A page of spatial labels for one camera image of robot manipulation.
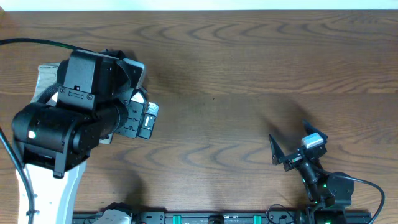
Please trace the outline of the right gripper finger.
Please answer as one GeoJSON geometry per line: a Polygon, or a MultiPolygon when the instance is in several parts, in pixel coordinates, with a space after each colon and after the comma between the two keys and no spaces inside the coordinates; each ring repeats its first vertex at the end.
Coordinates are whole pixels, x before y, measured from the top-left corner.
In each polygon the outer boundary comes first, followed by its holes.
{"type": "Polygon", "coordinates": [[[325,133],[312,126],[307,120],[303,120],[303,126],[307,136],[313,133],[318,133],[324,139],[324,144],[326,144],[328,136],[325,133]]]}
{"type": "Polygon", "coordinates": [[[285,154],[271,134],[269,134],[269,142],[271,145],[272,163],[274,165],[283,163],[285,161],[285,154]]]}

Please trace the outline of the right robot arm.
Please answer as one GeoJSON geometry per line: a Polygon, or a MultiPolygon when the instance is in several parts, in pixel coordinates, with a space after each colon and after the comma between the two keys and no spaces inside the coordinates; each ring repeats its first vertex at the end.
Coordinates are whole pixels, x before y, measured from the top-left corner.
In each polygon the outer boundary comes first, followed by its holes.
{"type": "Polygon", "coordinates": [[[328,136],[306,120],[303,127],[307,135],[301,139],[301,146],[288,155],[273,135],[269,135],[272,163],[282,164],[286,172],[296,170],[301,175],[307,197],[314,203],[306,208],[306,216],[344,214],[345,208],[351,205],[354,180],[344,172],[328,172],[322,167],[320,158],[327,153],[328,136]]]}

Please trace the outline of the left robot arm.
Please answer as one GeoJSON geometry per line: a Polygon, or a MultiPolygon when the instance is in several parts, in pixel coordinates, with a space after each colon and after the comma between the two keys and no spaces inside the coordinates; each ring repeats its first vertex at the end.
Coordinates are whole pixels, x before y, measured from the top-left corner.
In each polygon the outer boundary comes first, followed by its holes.
{"type": "Polygon", "coordinates": [[[145,75],[121,51],[74,50],[56,82],[15,115],[19,223],[71,223],[92,149],[115,134],[152,136],[159,107],[146,100],[145,75]]]}

